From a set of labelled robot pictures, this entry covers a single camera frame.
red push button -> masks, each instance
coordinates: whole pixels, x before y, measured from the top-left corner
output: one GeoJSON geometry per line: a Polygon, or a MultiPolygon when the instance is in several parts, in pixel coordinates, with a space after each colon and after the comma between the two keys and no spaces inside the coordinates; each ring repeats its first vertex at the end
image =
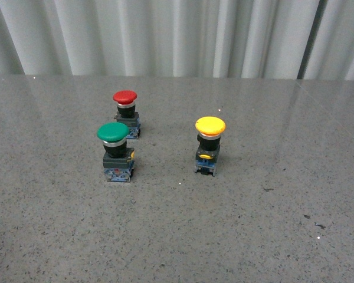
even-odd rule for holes
{"type": "Polygon", "coordinates": [[[127,105],[136,100],[137,94],[132,90],[121,90],[114,93],[113,100],[119,104],[127,105]]]}

silver bezel ring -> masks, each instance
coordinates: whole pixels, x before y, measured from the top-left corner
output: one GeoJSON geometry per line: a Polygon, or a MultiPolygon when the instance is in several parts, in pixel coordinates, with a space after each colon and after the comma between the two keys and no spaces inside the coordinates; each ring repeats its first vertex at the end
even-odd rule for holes
{"type": "Polygon", "coordinates": [[[201,132],[199,132],[199,135],[204,138],[205,140],[216,140],[218,138],[220,138],[221,134],[217,134],[216,136],[206,136],[205,134],[202,134],[201,132]]]}
{"type": "Polygon", "coordinates": [[[126,138],[124,138],[123,140],[120,140],[120,141],[116,141],[115,143],[109,143],[109,142],[106,142],[106,141],[102,141],[102,143],[104,144],[104,146],[107,146],[107,147],[117,147],[117,146],[121,146],[123,145],[124,143],[126,142],[126,138]]]}
{"type": "Polygon", "coordinates": [[[120,104],[120,103],[117,103],[117,106],[119,108],[130,108],[130,107],[133,107],[135,105],[135,101],[131,102],[130,104],[120,104]]]}

green push button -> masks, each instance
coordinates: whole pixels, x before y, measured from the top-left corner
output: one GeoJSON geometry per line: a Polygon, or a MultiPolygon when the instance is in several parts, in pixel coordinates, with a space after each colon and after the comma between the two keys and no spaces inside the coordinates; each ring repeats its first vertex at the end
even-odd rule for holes
{"type": "Polygon", "coordinates": [[[122,123],[113,122],[102,125],[97,131],[97,137],[108,143],[115,143],[123,140],[129,134],[129,128],[122,123]]]}

yellow terminal tab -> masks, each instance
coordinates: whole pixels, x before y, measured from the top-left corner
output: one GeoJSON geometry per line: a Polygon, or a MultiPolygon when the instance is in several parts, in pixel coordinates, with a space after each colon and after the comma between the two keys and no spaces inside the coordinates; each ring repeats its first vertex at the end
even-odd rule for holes
{"type": "Polygon", "coordinates": [[[225,123],[218,117],[206,116],[195,122],[195,128],[207,136],[216,136],[225,130],[225,123]]]}
{"type": "Polygon", "coordinates": [[[204,158],[204,159],[213,159],[212,156],[206,155],[206,154],[200,154],[199,157],[200,157],[200,158],[204,158]]]}

yellow push button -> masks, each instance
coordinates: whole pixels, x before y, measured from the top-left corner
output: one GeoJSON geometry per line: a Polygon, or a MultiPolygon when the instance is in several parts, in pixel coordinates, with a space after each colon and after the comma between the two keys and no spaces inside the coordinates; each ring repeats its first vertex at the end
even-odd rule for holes
{"type": "Polygon", "coordinates": [[[218,117],[206,116],[195,122],[195,128],[202,134],[216,136],[225,130],[225,123],[218,117]]]}

